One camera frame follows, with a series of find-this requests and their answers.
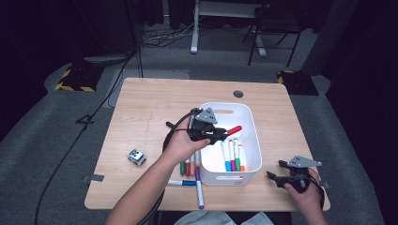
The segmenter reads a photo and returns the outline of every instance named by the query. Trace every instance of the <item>gray carpet floor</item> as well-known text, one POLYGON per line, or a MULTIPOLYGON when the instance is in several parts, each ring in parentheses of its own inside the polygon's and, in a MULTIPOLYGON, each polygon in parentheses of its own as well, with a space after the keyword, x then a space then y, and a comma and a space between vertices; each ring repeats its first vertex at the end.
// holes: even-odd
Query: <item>gray carpet floor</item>
MULTIPOLYGON (((167 47, 143 48, 144 77, 151 70, 179 70, 192 80, 276 83, 277 71, 286 69, 289 51, 269 50, 266 58, 255 53, 248 67, 251 42, 241 42, 245 32, 227 27, 207 29, 200 34, 195 55, 190 54, 191 36, 167 47)), ((315 39, 310 31, 303 34, 290 69, 300 68, 315 39)), ((266 37, 264 41, 269 44, 273 39, 266 37)), ((48 95, 0 143, 0 224, 34 223, 47 180, 83 128, 75 121, 98 108, 115 72, 121 69, 121 65, 107 67, 96 93, 55 91, 67 66, 49 74, 43 84, 48 95)), ((129 73, 137 68, 133 58, 125 70, 129 73)), ((384 224, 374 187, 325 97, 329 81, 322 75, 313 80, 319 96, 291 96, 291 100, 314 158, 323 162, 318 168, 323 181, 331 185, 331 208, 325 212, 326 218, 330 224, 384 224)), ((94 124, 70 149, 44 195, 38 224, 102 224, 107 218, 108 210, 85 208, 88 186, 81 180, 95 169, 113 111, 101 107, 94 124)), ((305 224, 297 212, 293 221, 305 224)))

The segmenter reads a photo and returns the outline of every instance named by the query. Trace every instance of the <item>chair leg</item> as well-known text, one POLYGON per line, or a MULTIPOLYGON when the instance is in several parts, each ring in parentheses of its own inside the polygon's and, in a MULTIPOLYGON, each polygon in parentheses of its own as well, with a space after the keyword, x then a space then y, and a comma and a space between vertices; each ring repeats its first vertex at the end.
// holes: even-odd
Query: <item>chair leg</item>
POLYGON ((278 43, 276 43, 276 45, 279 45, 284 40, 284 38, 287 37, 287 35, 288 34, 284 34, 284 36, 278 41, 278 43))
POLYGON ((293 54, 295 53, 296 47, 298 46, 299 43, 299 37, 301 36, 301 31, 298 32, 298 36, 296 37, 295 45, 293 46, 292 52, 290 53, 289 61, 287 61, 286 67, 288 68, 290 65, 290 61, 292 61, 293 54))
POLYGON ((249 27, 248 33, 246 33, 245 38, 242 40, 242 42, 245 42, 245 41, 246 41, 246 38, 247 38, 248 35, 251 33, 252 29, 253 29, 253 26, 251 25, 251 26, 249 27))
POLYGON ((252 50, 250 51, 250 57, 249 57, 249 63, 248 66, 252 64, 252 57, 253 57, 253 51, 254 51, 254 46, 255 46, 255 40, 257 39, 257 34, 258 34, 258 27, 255 27, 254 35, 253 35, 253 43, 252 43, 252 50))

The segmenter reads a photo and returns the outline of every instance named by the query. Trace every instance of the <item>person's left hand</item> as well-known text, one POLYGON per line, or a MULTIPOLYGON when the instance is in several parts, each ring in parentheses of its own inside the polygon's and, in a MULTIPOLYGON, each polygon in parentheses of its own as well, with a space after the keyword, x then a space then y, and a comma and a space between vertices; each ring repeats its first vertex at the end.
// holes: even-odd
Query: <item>person's left hand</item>
POLYGON ((176 129, 183 129, 175 131, 169 144, 164 150, 162 157, 168 158, 174 162, 175 165, 185 161, 192 156, 197 150, 206 147, 210 143, 210 139, 203 139, 201 141, 193 142, 188 135, 187 128, 190 122, 190 117, 187 117, 176 129))

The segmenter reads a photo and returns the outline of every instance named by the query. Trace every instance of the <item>person's right hand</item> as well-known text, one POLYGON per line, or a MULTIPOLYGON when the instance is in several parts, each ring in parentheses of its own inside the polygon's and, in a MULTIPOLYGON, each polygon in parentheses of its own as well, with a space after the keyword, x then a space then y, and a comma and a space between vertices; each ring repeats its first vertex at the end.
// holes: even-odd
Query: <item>person's right hand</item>
MULTIPOLYGON (((319 184, 319 175, 313 169, 309 169, 309 174, 315 179, 316 183, 319 184)), ((290 184, 284 184, 287 192, 295 201, 298 210, 307 218, 309 224, 328 224, 320 207, 321 196, 319 194, 318 187, 310 183, 307 190, 303 193, 298 193, 293 186, 290 184)))

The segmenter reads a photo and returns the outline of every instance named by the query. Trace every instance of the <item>white plastic bin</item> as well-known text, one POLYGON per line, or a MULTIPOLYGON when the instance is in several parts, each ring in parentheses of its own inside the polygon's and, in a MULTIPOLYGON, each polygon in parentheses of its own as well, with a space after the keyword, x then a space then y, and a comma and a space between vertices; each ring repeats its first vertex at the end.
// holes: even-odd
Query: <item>white plastic bin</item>
POLYGON ((201 179, 207 186, 245 186, 262 166, 260 145, 253 121, 252 112, 248 106, 240 103, 209 102, 201 109, 211 108, 218 124, 216 128, 227 130, 242 126, 242 130, 229 136, 225 142, 237 138, 244 147, 245 172, 227 172, 222 154, 221 142, 209 145, 201 150, 201 179))

